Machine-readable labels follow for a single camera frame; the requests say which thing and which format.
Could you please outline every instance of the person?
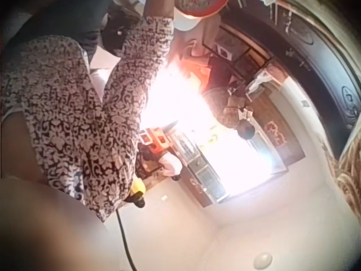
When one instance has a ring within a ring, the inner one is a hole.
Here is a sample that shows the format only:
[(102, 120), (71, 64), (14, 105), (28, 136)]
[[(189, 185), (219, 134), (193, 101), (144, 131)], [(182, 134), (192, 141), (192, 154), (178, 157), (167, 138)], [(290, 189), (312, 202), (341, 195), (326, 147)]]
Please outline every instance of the person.
[[(148, 172), (143, 168), (143, 161), (154, 161), (160, 166), (155, 172)], [(135, 162), (135, 174), (137, 177), (145, 180), (146, 178), (160, 174), (165, 177), (171, 177), (174, 181), (179, 181), (182, 168), (183, 164), (179, 158), (171, 154), (168, 150), (153, 154), (147, 146), (142, 143), (138, 144), (138, 154)]]
[(112, 0), (57, 0), (2, 51), (1, 172), (78, 199), (105, 221), (128, 196), (140, 115), (165, 64), (174, 0), (147, 0), (101, 102), (89, 76)]
[[(245, 89), (237, 83), (230, 84), (232, 70), (224, 60), (210, 57), (208, 67), (210, 67), (209, 81), (202, 97), (213, 116), (223, 126), (237, 130), (238, 135), (244, 140), (252, 139), (256, 129), (250, 123), (253, 110), (246, 105)], [(232, 91), (237, 89), (241, 94), (230, 95), (228, 86), (234, 88)]]

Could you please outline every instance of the white cloth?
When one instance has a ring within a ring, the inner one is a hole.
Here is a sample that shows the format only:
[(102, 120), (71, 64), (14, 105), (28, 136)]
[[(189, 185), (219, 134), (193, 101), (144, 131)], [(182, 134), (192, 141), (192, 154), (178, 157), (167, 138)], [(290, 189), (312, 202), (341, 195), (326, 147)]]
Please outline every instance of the white cloth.
[(101, 101), (103, 101), (105, 85), (108, 82), (111, 72), (110, 69), (99, 69), (90, 75), (90, 80)]
[(179, 175), (183, 167), (182, 162), (170, 152), (160, 157), (159, 163), (164, 166), (160, 169), (160, 173), (167, 177)]

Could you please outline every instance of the woman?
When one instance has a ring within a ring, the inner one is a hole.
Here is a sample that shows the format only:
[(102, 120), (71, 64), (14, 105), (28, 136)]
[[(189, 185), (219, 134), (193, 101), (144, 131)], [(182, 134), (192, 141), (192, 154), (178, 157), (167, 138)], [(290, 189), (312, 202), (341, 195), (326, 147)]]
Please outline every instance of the woman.
[(58, 0), (32, 17), (2, 54), (3, 176), (41, 182), (105, 219), (127, 197), (140, 114), (164, 65), (174, 0), (148, 0), (103, 102), (89, 77), (112, 0)]

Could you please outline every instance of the electrical cord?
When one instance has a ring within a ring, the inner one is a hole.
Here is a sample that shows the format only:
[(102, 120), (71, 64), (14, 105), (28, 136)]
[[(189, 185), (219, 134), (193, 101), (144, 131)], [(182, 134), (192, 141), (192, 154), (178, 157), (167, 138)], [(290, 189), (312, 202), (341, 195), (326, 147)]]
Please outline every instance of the electrical cord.
[(134, 263), (133, 263), (133, 260), (131, 259), (131, 256), (130, 256), (130, 252), (129, 252), (129, 249), (128, 249), (128, 243), (126, 242), (125, 233), (124, 233), (124, 228), (123, 228), (122, 221), (120, 220), (120, 215), (119, 215), (118, 209), (116, 209), (116, 213), (117, 213), (117, 217), (118, 217), (120, 232), (121, 232), (122, 238), (123, 238), (123, 244), (124, 244), (124, 249), (125, 249), (126, 256), (127, 256), (127, 258), (128, 258), (128, 261), (129, 261), (129, 264), (130, 264), (131, 269), (132, 269), (133, 271), (137, 271), (137, 269), (135, 268), (135, 265), (134, 265)]

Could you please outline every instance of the white wall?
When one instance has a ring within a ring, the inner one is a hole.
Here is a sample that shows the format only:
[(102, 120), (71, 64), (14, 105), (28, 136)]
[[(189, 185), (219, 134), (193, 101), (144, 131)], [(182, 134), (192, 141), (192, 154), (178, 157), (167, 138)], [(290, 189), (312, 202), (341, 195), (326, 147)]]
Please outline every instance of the white wall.
[[(146, 193), (146, 207), (120, 209), (127, 242), (138, 270), (196, 270), (216, 235), (216, 224), (181, 185), (165, 180)], [(130, 270), (116, 215), (106, 227), (119, 240), (121, 270)]]
[(291, 165), (286, 175), (260, 186), (253, 193), (246, 193), (229, 202), (207, 207), (206, 211), (220, 225), (247, 222), (285, 205), (297, 203), (318, 189), (326, 180), (326, 166), (322, 165), (314, 141), (296, 111), (282, 94), (272, 95), (271, 100), (294, 131), (306, 157)]
[(296, 205), (226, 227), (198, 271), (255, 270), (253, 260), (261, 252), (274, 257), (269, 271), (347, 270), (360, 254), (360, 229), (351, 211), (340, 212), (338, 204), (324, 185)]

